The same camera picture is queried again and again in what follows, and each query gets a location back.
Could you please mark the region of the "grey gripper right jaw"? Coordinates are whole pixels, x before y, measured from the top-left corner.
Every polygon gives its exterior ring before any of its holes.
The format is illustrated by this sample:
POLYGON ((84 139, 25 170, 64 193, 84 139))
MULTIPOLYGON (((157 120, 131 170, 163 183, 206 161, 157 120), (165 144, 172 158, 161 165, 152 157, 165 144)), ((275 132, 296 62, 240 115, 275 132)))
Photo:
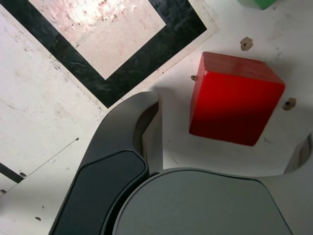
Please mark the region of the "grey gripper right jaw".
POLYGON ((281 175, 241 177, 172 168, 141 184, 122 206, 115 235, 310 235, 313 137, 281 175))

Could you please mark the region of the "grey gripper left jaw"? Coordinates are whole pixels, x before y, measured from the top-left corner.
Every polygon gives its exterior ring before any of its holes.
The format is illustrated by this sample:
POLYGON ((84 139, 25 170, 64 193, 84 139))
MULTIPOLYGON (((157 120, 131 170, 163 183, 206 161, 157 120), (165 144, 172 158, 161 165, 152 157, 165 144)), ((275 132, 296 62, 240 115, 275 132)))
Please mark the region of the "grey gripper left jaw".
POLYGON ((161 97, 140 92, 115 106, 99 124, 50 234, 112 234, 127 198, 162 169, 161 97))

